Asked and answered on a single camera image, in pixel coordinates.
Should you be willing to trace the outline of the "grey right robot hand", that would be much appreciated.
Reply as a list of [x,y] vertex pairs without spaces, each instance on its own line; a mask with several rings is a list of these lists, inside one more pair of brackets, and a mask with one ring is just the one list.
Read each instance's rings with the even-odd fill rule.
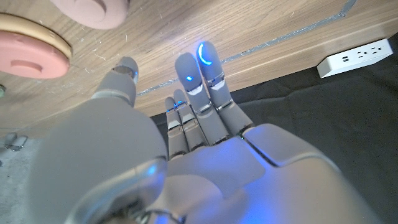
[[1,151],[11,150],[20,151],[28,140],[28,136],[21,135],[18,136],[17,133],[8,133],[4,137],[3,145],[1,146]]

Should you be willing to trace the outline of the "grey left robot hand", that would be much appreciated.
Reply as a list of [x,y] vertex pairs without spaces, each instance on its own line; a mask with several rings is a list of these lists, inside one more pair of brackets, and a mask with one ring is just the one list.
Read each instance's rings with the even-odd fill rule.
[[233,101],[214,45],[175,62],[167,138],[134,107],[124,57],[43,141],[29,223],[379,223],[320,150]]

